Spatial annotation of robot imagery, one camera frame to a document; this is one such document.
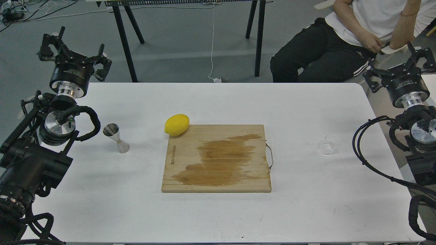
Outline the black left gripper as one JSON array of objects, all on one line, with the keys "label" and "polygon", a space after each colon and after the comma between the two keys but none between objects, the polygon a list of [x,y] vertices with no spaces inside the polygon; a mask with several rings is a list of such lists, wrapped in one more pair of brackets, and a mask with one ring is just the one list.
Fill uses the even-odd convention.
[{"label": "black left gripper", "polygon": [[62,26],[57,35],[44,34],[42,45],[37,53],[40,61],[54,62],[55,68],[50,79],[50,88],[60,94],[62,89],[72,90],[75,99],[86,96],[91,76],[104,82],[112,65],[112,61],[104,55],[104,44],[98,54],[82,61],[71,61],[71,51],[62,41],[65,27]]}]

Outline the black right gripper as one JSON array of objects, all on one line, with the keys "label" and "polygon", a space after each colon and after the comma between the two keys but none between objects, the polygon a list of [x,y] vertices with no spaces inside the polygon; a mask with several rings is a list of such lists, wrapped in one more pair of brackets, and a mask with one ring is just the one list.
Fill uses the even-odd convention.
[{"label": "black right gripper", "polygon": [[[372,93],[386,88],[392,105],[396,108],[408,109],[416,104],[422,104],[429,98],[430,92],[421,74],[435,73],[435,58],[431,48],[416,49],[411,42],[407,43],[411,53],[405,67],[397,66],[389,70],[375,67],[372,59],[368,59],[368,67],[362,74]],[[425,59],[422,67],[418,62]]]}]

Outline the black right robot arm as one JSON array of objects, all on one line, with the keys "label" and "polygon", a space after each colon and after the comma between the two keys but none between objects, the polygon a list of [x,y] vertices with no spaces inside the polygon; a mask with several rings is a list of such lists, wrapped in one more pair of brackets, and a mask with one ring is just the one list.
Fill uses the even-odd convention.
[{"label": "black right robot arm", "polygon": [[[428,241],[435,241],[435,234],[422,230],[418,224],[418,208],[426,205],[435,209],[435,191],[428,185],[435,184],[435,107],[424,102],[430,97],[430,91],[422,79],[423,73],[435,72],[435,59],[430,48],[415,48],[407,44],[411,55],[407,62],[388,70],[376,68],[372,61],[363,73],[364,80],[372,93],[386,88],[392,105],[404,112],[395,118],[379,116],[368,120],[354,133],[352,146],[355,155],[375,173],[409,189],[420,191],[411,198],[408,210],[408,224],[419,236]],[[410,152],[406,157],[414,182],[400,180],[374,168],[361,152],[361,138],[364,132],[374,124],[386,121],[389,125],[388,135],[391,142],[403,152]]]}]

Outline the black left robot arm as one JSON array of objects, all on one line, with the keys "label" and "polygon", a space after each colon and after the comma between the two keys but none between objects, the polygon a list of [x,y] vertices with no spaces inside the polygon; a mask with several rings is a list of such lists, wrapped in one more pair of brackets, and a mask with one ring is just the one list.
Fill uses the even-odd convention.
[{"label": "black left robot arm", "polygon": [[100,131],[100,120],[91,107],[76,99],[86,96],[89,79],[103,82],[111,60],[98,54],[86,57],[71,51],[59,34],[43,36],[39,60],[53,61],[53,93],[37,91],[22,100],[24,118],[1,145],[1,244],[63,245],[51,234],[53,215],[34,214],[36,196],[47,197],[58,187],[72,164],[67,154],[75,141],[87,141]]}]

